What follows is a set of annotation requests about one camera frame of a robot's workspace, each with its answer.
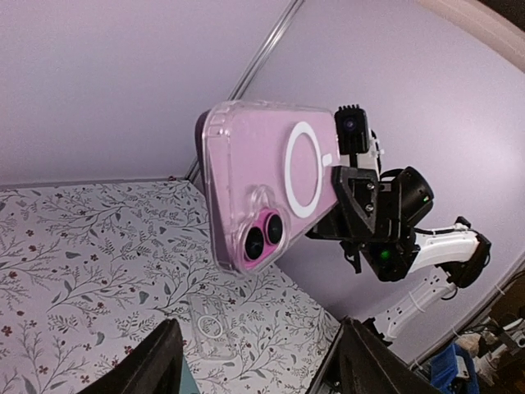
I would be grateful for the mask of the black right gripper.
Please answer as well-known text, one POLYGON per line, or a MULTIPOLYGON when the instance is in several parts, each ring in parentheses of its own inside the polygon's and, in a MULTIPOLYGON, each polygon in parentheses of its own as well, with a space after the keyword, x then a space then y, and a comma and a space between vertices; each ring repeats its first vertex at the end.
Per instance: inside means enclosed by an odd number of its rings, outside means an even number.
POLYGON ((415 227, 433 207, 426 179, 413 167, 379 175, 338 166, 332 168, 331 182, 336 205, 306 237, 337 241, 357 274, 366 261, 382 282, 406 277, 420 250, 415 227))

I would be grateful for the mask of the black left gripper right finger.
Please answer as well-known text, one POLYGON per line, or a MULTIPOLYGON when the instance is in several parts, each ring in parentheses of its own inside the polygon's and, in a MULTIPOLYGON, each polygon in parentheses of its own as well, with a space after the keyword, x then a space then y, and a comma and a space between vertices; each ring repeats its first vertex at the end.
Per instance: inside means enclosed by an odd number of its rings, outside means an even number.
POLYGON ((342 393, 437 393, 359 321, 347 318, 338 344, 342 393))

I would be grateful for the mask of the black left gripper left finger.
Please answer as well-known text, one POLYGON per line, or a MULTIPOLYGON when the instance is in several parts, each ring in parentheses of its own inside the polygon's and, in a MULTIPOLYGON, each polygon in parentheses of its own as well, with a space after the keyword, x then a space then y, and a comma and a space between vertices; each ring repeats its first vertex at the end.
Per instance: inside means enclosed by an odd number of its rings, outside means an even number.
POLYGON ((176 319, 159 323, 109 373, 84 394, 178 393, 183 364, 183 337, 176 319))

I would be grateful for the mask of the clear phone case with ring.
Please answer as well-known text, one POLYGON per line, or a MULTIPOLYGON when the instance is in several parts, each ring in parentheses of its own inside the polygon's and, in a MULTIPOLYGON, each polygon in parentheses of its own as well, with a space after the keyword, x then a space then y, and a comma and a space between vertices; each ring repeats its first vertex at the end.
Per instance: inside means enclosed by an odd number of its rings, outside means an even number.
POLYGON ((236 348, 222 301, 214 295, 190 295, 188 302, 199 354, 206 360, 233 360, 236 348))

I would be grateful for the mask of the purple phone with ring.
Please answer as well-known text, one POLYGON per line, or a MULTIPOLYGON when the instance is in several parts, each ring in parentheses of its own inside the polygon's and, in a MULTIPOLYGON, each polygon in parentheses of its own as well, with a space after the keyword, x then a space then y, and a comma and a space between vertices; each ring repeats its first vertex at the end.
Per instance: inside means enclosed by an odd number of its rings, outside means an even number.
POLYGON ((336 204, 336 123, 324 108, 227 101, 197 120, 195 143, 214 262, 238 276, 279 259, 336 204))

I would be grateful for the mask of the blue phone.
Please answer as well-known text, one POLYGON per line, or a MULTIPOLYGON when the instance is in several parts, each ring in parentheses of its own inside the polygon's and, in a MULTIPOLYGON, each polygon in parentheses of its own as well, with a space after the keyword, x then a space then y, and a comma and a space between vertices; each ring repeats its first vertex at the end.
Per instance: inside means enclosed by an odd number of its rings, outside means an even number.
POLYGON ((192 373, 190 372, 188 363, 183 360, 181 365, 181 376, 180 376, 180 394, 199 394, 199 388, 194 380, 192 373))

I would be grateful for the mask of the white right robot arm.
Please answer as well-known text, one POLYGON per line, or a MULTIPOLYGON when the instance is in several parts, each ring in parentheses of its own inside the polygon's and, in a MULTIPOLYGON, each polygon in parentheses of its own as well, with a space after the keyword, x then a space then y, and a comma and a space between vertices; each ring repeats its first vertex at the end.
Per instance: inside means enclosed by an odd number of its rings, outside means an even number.
POLYGON ((401 300, 364 320, 384 344, 395 341, 429 305, 471 286, 488 264, 491 242, 464 217, 449 227, 418 227, 433 207, 434 194, 413 167, 383 174, 335 167, 331 183, 336 205, 308 231, 308 238, 338 242, 356 273, 366 262, 381 282, 429 271, 401 300))

